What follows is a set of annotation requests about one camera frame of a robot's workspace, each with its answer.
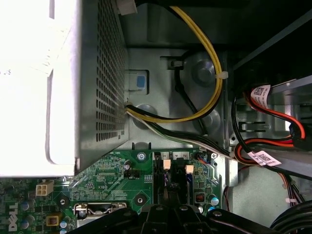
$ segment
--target cable tie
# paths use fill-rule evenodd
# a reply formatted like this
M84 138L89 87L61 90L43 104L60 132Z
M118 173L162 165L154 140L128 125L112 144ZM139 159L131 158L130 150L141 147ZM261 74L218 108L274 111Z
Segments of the cable tie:
M297 200L296 200L296 199L289 198L289 197L285 198L285 201L286 201L287 203L297 203Z
M223 71L223 72L215 75L216 79L227 79L228 77L229 77L229 73L226 71Z
M235 153L234 153L234 151L231 151L230 154L229 154L229 156L230 156L231 158L235 158Z

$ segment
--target screw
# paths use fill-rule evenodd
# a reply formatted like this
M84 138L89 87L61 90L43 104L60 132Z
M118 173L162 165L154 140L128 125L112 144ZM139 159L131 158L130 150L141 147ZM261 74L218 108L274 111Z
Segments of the screw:
M85 217L86 216L86 212L85 211L79 211L79 216L80 217Z
M137 158L138 158L138 160L143 161L146 158L146 154L145 153L138 153Z
M180 206L180 210L182 210L182 211L187 211L187 206Z
M212 159L216 159L217 157L218 157L218 154L216 154L216 153L212 153L212 154L211 154L211 158L212 158Z
M214 211L213 215L216 217L220 217L220 216L222 216L222 213L220 211Z

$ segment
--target white sticker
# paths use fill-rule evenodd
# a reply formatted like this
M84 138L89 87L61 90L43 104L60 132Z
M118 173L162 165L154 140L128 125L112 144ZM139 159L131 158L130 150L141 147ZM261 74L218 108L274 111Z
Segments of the white sticker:
M259 151L254 155L270 167L282 164L280 161L276 160L275 158L273 158L271 155L269 155L264 151Z
M259 86L252 91L250 97L253 100L255 100L256 103L258 103L260 106L268 109L269 107L267 104L267 99L270 92L270 88L271 88L270 84Z
M253 152L247 153L254 161L256 161L260 166L266 165L261 159L259 159Z
M287 203L297 203L297 200L296 200L296 199L289 198L289 197L285 198L285 201L286 201Z

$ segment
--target ventilation holes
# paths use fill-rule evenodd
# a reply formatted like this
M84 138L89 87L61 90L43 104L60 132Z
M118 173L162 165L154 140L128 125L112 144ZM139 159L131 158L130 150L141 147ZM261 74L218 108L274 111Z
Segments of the ventilation holes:
M98 1L96 141L124 135L125 49L112 3Z

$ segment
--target chip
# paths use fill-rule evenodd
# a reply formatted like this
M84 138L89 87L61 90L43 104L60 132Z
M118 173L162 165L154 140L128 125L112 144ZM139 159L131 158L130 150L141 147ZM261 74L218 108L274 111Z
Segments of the chip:
M206 188L206 194L211 194L212 189L211 188Z
M36 232L41 232L42 231L42 226L36 226Z
M35 212L38 213L38 212L41 212L42 211L42 207L41 206L36 206L35 207Z

